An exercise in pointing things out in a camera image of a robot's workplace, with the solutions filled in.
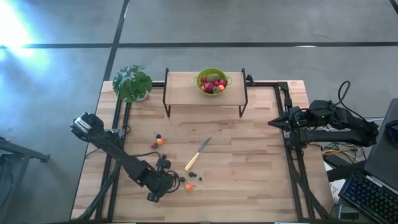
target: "knife handle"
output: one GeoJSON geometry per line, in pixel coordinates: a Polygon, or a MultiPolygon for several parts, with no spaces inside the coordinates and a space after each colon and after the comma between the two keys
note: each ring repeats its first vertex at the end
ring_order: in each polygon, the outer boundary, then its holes
{"type": "Polygon", "coordinates": [[[193,165],[193,163],[196,161],[196,159],[198,159],[199,157],[199,152],[191,159],[191,161],[189,161],[189,163],[187,164],[187,166],[185,167],[185,171],[188,171],[189,169],[191,169],[191,166],[193,165]]]}

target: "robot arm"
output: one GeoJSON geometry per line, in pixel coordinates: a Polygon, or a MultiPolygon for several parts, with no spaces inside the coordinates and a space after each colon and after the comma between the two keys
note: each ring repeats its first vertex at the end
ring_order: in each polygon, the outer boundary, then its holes
{"type": "Polygon", "coordinates": [[[72,133],[79,139],[90,142],[110,155],[126,170],[128,176],[141,187],[147,186],[151,191],[147,199],[151,202],[158,202],[170,190],[177,181],[178,175],[174,171],[165,171],[171,167],[171,162],[159,158],[154,169],[146,161],[140,161],[137,156],[126,154],[116,144],[118,137],[112,131],[104,131],[104,123],[95,114],[84,113],[79,118],[74,119],[72,133]]]}
{"type": "Polygon", "coordinates": [[[313,141],[343,141],[357,146],[371,146],[376,143],[378,125],[354,117],[345,108],[335,106],[331,101],[315,100],[309,109],[289,107],[288,112],[280,118],[268,122],[269,125],[290,131],[292,146],[305,147],[313,141]],[[317,131],[307,128],[330,125],[335,129],[349,131],[317,131]]]}

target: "kiwi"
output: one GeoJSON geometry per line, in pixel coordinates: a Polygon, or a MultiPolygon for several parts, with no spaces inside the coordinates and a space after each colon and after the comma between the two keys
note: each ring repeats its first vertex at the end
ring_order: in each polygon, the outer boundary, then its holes
{"type": "Polygon", "coordinates": [[[220,81],[221,77],[217,73],[211,73],[206,76],[206,82],[214,83],[215,81],[220,81]]]}

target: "cable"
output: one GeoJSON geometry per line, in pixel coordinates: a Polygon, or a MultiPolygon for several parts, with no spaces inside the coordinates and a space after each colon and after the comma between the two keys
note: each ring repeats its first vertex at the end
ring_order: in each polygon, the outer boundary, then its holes
{"type": "Polygon", "coordinates": [[[130,156],[140,157],[140,156],[148,156],[148,155],[151,155],[151,154],[157,154],[157,156],[159,158],[161,158],[160,153],[158,153],[157,151],[148,152],[148,153],[144,153],[144,154],[130,155],[130,156]]]}
{"type": "Polygon", "coordinates": [[[361,150],[362,150],[363,157],[365,158],[365,160],[367,160],[366,155],[365,155],[365,151],[363,150],[363,147],[361,147],[361,150]]]}
{"type": "Polygon", "coordinates": [[[312,111],[312,110],[323,110],[323,109],[330,108],[331,106],[337,106],[337,105],[339,105],[339,104],[343,104],[343,100],[344,100],[344,98],[346,97],[347,92],[348,92],[350,86],[351,86],[351,82],[348,81],[348,80],[345,81],[345,82],[343,82],[343,83],[340,85],[340,87],[339,87],[339,89],[338,89],[339,101],[338,101],[337,103],[332,103],[331,105],[325,106],[325,107],[322,107],[322,108],[302,108],[302,109],[300,109],[300,110],[294,112],[294,113],[292,114],[292,117],[293,117],[293,115],[295,115],[296,113],[298,113],[299,111],[302,111],[302,110],[305,110],[305,111],[308,111],[308,110],[309,110],[309,111],[312,111]],[[344,86],[344,84],[346,84],[346,83],[348,83],[348,86],[347,86],[346,90],[344,91],[343,97],[340,98],[340,91],[341,91],[342,87],[344,86]]]}
{"type": "Polygon", "coordinates": [[[321,148],[321,151],[323,150],[323,147],[319,144],[307,144],[308,146],[319,146],[321,148]]]}
{"type": "Polygon", "coordinates": [[[100,148],[97,148],[97,149],[95,149],[95,150],[89,152],[89,153],[85,156],[85,159],[87,159],[87,157],[88,157],[89,155],[91,155],[92,153],[94,153],[94,152],[96,152],[96,151],[98,151],[98,150],[100,150],[100,148]]]}
{"type": "Polygon", "coordinates": [[[122,128],[124,128],[124,129],[126,130],[126,133],[125,133],[125,134],[129,134],[130,131],[131,131],[130,125],[124,125],[122,128]]]}
{"type": "Polygon", "coordinates": [[[166,172],[166,174],[168,174],[168,173],[172,173],[172,174],[173,174],[173,176],[174,176],[174,181],[178,180],[177,187],[174,188],[173,190],[169,190],[169,191],[167,192],[167,193],[173,193],[173,192],[175,192],[175,191],[180,187],[181,180],[180,180],[180,176],[179,176],[175,171],[169,170],[169,171],[166,172]]]}
{"type": "Polygon", "coordinates": [[[355,154],[355,156],[353,156],[353,155],[347,153],[348,151],[352,151],[353,150],[354,145],[347,146],[344,149],[340,149],[338,147],[339,143],[333,142],[332,144],[334,144],[334,145],[329,150],[322,151],[322,154],[324,156],[337,155],[337,154],[343,153],[348,158],[348,160],[351,161],[352,163],[358,162],[358,160],[356,159],[356,154],[355,154]]]}
{"type": "Polygon", "coordinates": [[[332,208],[331,208],[331,210],[330,210],[330,215],[331,215],[331,213],[333,212],[333,209],[335,209],[335,207],[337,206],[337,205],[339,205],[339,204],[335,204],[332,208]]]}
{"type": "Polygon", "coordinates": [[[341,105],[343,105],[348,111],[352,112],[353,114],[355,114],[356,116],[358,116],[359,118],[361,118],[366,125],[368,125],[371,129],[373,129],[373,127],[368,123],[368,121],[366,121],[366,119],[364,117],[362,117],[361,115],[359,115],[357,112],[351,110],[349,107],[347,107],[344,103],[343,103],[343,99],[345,98],[346,94],[347,94],[347,90],[349,89],[349,86],[351,85],[351,82],[349,81],[345,81],[343,82],[343,84],[341,84],[340,88],[338,89],[338,93],[337,93],[337,97],[339,99],[339,102],[341,103],[341,105]],[[340,96],[340,92],[341,92],[341,87],[343,86],[344,83],[348,82],[348,87],[346,89],[346,91],[343,94],[343,97],[340,96]]]}

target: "yellow wire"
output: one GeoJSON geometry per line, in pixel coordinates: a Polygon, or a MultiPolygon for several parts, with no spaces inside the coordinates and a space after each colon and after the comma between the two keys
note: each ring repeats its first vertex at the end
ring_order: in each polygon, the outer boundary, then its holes
{"type": "Polygon", "coordinates": [[[329,155],[337,155],[339,153],[344,153],[347,156],[352,157],[354,159],[354,161],[358,162],[358,160],[353,155],[346,152],[346,151],[352,150],[353,147],[354,147],[354,145],[349,145],[348,147],[345,147],[344,149],[339,149],[339,150],[329,149],[329,150],[323,151],[322,154],[325,156],[329,156],[329,155]]]}
{"type": "Polygon", "coordinates": [[[350,153],[347,153],[347,152],[342,152],[342,153],[346,154],[347,156],[351,156],[351,158],[353,158],[355,162],[358,162],[358,160],[350,153]]]}

